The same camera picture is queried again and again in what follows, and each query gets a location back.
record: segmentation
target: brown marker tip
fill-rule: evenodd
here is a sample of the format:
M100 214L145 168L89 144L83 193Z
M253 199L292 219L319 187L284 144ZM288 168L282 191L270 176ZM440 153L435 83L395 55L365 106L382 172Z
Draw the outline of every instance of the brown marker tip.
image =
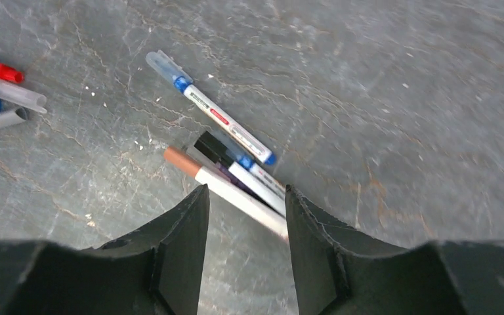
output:
M169 146L165 149L163 157L192 178L196 177L196 174L201 169L201 165L198 162L174 146Z

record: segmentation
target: blue marker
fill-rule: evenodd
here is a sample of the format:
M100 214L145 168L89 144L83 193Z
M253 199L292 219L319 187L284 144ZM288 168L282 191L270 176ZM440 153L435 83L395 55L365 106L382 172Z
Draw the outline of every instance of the blue marker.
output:
M229 137L224 135L221 131L213 131L212 134L207 131L200 137L200 140L208 142L218 142L222 144L226 150L225 154L237 162L240 166L250 172L256 179L262 182L264 186L273 191L277 196L285 199L285 187L281 185L276 179L264 171L254 159L246 154L238 144L236 144Z
M177 90L191 100L260 162L272 165L275 155L192 84L192 78L163 51L149 52L146 62Z

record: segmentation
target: marble floor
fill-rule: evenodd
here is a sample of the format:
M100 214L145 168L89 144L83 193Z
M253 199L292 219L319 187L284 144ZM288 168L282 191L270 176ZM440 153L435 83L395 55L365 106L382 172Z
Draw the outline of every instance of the marble floor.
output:
M158 49L341 220L405 247L504 239L489 0L2 0L0 61L49 112L0 131L0 238L100 245L196 186L162 153L215 124L148 67ZM199 309L297 314L288 246L216 196Z

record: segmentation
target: clear pen cap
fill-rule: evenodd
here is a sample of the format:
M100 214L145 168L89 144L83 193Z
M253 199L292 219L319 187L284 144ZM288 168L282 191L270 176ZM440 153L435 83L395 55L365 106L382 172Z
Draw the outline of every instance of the clear pen cap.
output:
M231 158L239 160L242 157L248 156L248 154L246 154L246 152L244 152L244 150L241 149L240 146L238 144L236 144L236 142L234 142L231 138L224 135L221 131L214 130L211 132L211 134L217 140L219 140L219 142L221 142L224 146L227 147L227 150L229 150L231 152L231 154L233 155Z
M45 97L45 95L3 80L0 80L0 99L42 114L47 113L47 110L43 108L47 102L47 97Z
M157 73L160 74L167 81L172 84L175 83L177 78L184 77L187 84L192 83L192 78L182 70L182 68L175 64L175 62L169 58L163 51L150 51L146 55L146 62L152 67Z

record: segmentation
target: red label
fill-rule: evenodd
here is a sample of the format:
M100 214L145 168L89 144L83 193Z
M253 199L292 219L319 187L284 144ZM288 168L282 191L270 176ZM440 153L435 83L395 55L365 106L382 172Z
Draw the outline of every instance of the red label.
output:
M215 117L217 117L217 119L221 120L222 123L224 123L225 125L228 125L229 122L227 121L227 119L223 118L223 116L221 116L218 112L216 112L213 108L211 108L209 110Z

